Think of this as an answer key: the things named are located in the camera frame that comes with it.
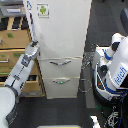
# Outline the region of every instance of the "white panel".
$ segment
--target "white panel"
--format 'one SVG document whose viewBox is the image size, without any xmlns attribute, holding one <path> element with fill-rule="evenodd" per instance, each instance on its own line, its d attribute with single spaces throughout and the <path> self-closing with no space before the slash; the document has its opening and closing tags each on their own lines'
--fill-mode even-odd
<svg viewBox="0 0 128 128">
<path fill-rule="evenodd" d="M 44 79 L 43 82 L 48 99 L 77 97 L 79 79 L 70 79 L 70 81 L 64 84 L 55 83 L 53 82 L 53 79 Z"/>
<path fill-rule="evenodd" d="M 30 0 L 36 35 L 41 46 L 41 59 L 82 56 L 91 1 Z M 24 4 L 29 20 L 26 0 Z M 37 4 L 48 4 L 49 18 L 39 18 Z"/>
<path fill-rule="evenodd" d="M 65 65 L 55 65 L 50 62 L 63 62 L 71 61 Z M 39 61 L 42 77 L 44 78 L 58 78 L 58 77 L 79 77 L 82 65 L 82 59 L 61 59 L 61 60 L 48 60 Z"/>
</svg>

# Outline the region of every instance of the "green sticker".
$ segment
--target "green sticker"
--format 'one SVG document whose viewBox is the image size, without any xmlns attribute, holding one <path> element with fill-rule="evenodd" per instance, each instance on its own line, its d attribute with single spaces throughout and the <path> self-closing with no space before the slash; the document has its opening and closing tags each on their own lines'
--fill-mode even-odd
<svg viewBox="0 0 128 128">
<path fill-rule="evenodd" d="M 6 57 L 6 55 L 0 55 L 1 57 Z"/>
<path fill-rule="evenodd" d="M 112 110 L 111 107 L 102 107 L 102 106 L 96 106 L 97 110 Z"/>
<path fill-rule="evenodd" d="M 59 84 L 64 84 L 64 82 L 59 82 Z"/>
<path fill-rule="evenodd" d="M 1 73 L 0 72 L 0 75 L 8 75 L 9 74 L 9 72 L 6 72 L 6 73 Z"/>
<path fill-rule="evenodd" d="M 41 12 L 42 14 L 45 14 L 46 8 L 45 8 L 44 6 L 41 6 L 40 12 Z"/>
<path fill-rule="evenodd" d="M 14 57 L 19 58 L 23 53 L 13 53 Z"/>
<path fill-rule="evenodd" d="M 7 33 L 7 35 L 8 35 L 8 38 L 13 38 L 12 33 Z"/>
<path fill-rule="evenodd" d="M 13 69 L 13 67 L 9 67 L 9 69 Z"/>
</svg>

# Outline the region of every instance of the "small tag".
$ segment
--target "small tag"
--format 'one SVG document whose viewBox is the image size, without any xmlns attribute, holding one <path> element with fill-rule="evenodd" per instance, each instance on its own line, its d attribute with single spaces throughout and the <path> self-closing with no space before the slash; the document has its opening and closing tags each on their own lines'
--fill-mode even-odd
<svg viewBox="0 0 128 128">
<path fill-rule="evenodd" d="M 9 67 L 9 69 L 13 69 L 13 67 Z"/>
<path fill-rule="evenodd" d="M 7 33 L 8 38 L 13 38 L 12 33 Z"/>
<path fill-rule="evenodd" d="M 5 55 L 0 55 L 1 57 L 6 57 Z"/>
<path fill-rule="evenodd" d="M 37 4 L 37 11 L 39 18 L 49 18 L 48 4 Z"/>
<path fill-rule="evenodd" d="M 21 56 L 21 54 L 23 54 L 23 53 L 13 53 L 15 58 L 19 58 Z"/>
</svg>

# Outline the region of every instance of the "floor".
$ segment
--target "floor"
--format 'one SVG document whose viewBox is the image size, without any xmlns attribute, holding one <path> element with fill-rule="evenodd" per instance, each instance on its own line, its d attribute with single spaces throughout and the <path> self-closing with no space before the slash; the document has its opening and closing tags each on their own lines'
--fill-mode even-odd
<svg viewBox="0 0 128 128">
<path fill-rule="evenodd" d="M 92 51 L 93 43 L 109 46 L 111 36 L 116 32 L 127 35 L 120 21 L 120 12 L 127 6 L 128 0 L 92 0 L 85 53 Z M 81 79 L 91 81 L 89 73 L 89 69 L 83 69 Z M 80 88 L 87 91 L 90 83 L 80 80 Z M 92 128 L 90 115 L 97 116 L 103 128 L 106 119 L 101 114 L 101 106 L 93 96 L 92 90 L 89 93 L 79 90 L 76 99 L 21 98 L 17 117 L 10 128 L 36 128 L 40 125 L 79 125 L 82 128 Z"/>
</svg>

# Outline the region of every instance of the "drawer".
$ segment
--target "drawer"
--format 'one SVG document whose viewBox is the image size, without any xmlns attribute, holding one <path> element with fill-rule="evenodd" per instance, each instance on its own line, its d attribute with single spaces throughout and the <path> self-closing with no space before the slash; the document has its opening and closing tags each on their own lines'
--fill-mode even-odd
<svg viewBox="0 0 128 128">
<path fill-rule="evenodd" d="M 79 79 L 44 79 L 45 91 L 48 99 L 76 98 Z"/>
<path fill-rule="evenodd" d="M 13 67 L 0 67 L 0 77 L 1 76 L 8 76 L 9 73 L 12 71 Z M 37 69 L 36 64 L 34 64 L 30 75 L 39 75 L 39 71 Z"/>
<path fill-rule="evenodd" d="M 4 86 L 4 82 L 0 82 L 0 87 Z M 41 91 L 41 87 L 39 84 L 39 76 L 37 76 L 34 81 L 27 81 L 22 92 L 39 92 Z"/>
<path fill-rule="evenodd" d="M 24 54 L 24 49 L 0 50 L 0 67 L 13 67 L 21 54 Z"/>
<path fill-rule="evenodd" d="M 0 31 L 0 49 L 25 48 L 30 43 L 28 30 Z"/>
<path fill-rule="evenodd" d="M 0 50 L 0 73 L 10 72 L 21 54 L 24 54 L 24 49 Z M 31 74 L 39 74 L 36 64 L 34 64 Z"/>
<path fill-rule="evenodd" d="M 43 78 L 78 77 L 80 76 L 82 59 L 57 59 L 38 61 Z"/>
</svg>

